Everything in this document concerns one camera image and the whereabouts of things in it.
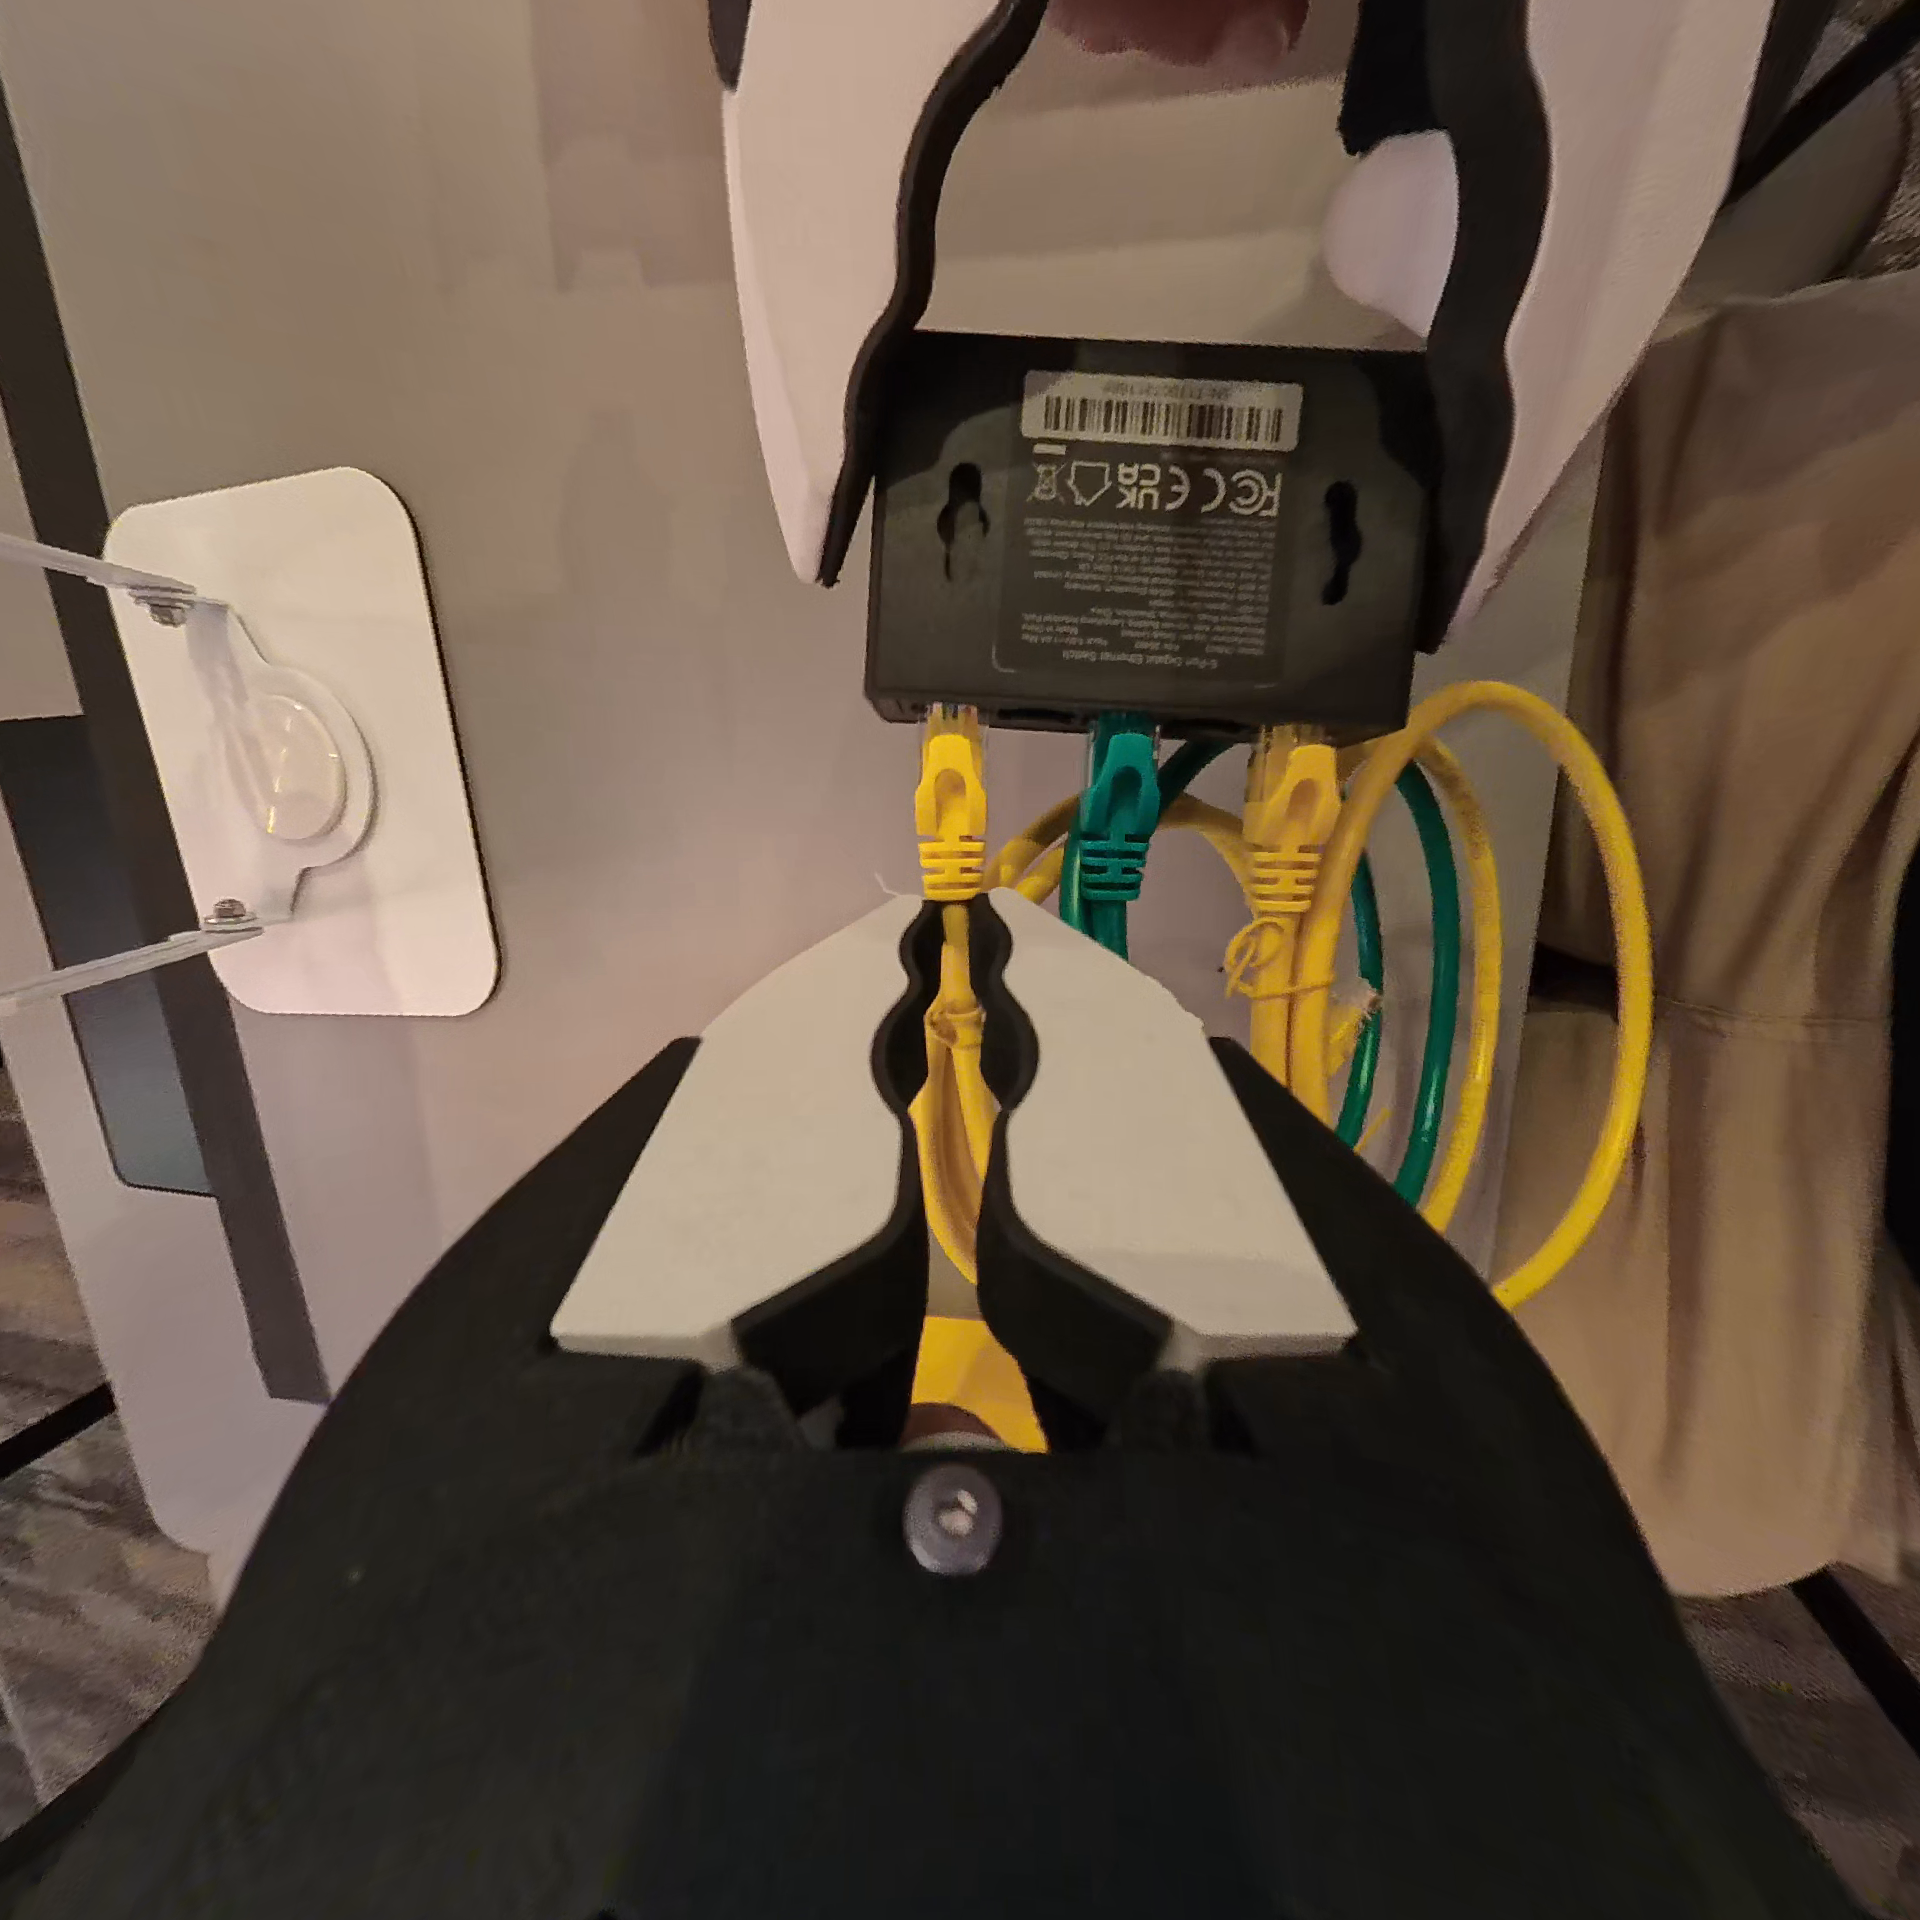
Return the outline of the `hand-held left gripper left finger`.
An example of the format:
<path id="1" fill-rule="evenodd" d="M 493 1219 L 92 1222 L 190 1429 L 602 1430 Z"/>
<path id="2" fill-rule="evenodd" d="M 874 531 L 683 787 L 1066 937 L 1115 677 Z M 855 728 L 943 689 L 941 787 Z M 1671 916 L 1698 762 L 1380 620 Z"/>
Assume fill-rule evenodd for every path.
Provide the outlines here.
<path id="1" fill-rule="evenodd" d="M 891 1221 L 901 1134 L 874 1043 L 922 907 L 883 899 L 706 1024 L 550 1319 L 558 1348 L 735 1365 L 754 1309 Z"/>

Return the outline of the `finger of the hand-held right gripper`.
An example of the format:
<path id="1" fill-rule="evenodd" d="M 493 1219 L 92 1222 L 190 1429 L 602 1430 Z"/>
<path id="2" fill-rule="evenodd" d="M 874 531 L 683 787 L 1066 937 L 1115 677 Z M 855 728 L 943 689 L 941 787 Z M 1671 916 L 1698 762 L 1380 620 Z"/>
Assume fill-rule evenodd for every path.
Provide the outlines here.
<path id="1" fill-rule="evenodd" d="M 1425 350 L 1423 649 L 1473 620 L 1688 277 L 1767 21 L 1754 2 L 1357 5 L 1326 273 Z"/>
<path id="2" fill-rule="evenodd" d="M 1043 2 L 724 2 L 722 140 L 754 425 L 789 564 L 841 575 L 955 146 Z"/>

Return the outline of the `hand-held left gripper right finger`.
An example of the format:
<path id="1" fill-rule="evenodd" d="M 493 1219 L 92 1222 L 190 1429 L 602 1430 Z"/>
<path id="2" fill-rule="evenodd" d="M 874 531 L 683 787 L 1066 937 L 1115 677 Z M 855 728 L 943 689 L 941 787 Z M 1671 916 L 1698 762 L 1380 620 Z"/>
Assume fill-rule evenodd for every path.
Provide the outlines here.
<path id="1" fill-rule="evenodd" d="M 1355 1321 L 1209 1041 L 1018 891 L 974 909 L 995 1144 L 978 1303 L 1024 1373 L 1319 1357 Z"/>

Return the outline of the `white document stand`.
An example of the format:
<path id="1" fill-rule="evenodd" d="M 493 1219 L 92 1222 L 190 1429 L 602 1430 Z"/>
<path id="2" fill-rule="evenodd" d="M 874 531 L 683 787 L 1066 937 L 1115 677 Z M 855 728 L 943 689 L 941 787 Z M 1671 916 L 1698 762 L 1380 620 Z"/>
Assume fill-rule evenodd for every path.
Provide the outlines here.
<path id="1" fill-rule="evenodd" d="M 3 1013 L 206 957 L 269 1016 L 460 1018 L 498 951 L 419 539 L 350 466 L 130 506 L 100 556 L 196 922 L 3 989 Z"/>

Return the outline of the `black ethernet switch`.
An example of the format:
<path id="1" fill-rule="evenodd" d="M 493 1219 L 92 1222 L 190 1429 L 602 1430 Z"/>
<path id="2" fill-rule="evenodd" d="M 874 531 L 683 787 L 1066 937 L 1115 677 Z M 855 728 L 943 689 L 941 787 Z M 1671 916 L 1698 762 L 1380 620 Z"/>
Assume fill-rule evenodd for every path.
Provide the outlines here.
<path id="1" fill-rule="evenodd" d="M 1438 425 L 1411 350 L 916 331 L 876 441 L 887 720 L 1403 726 Z"/>

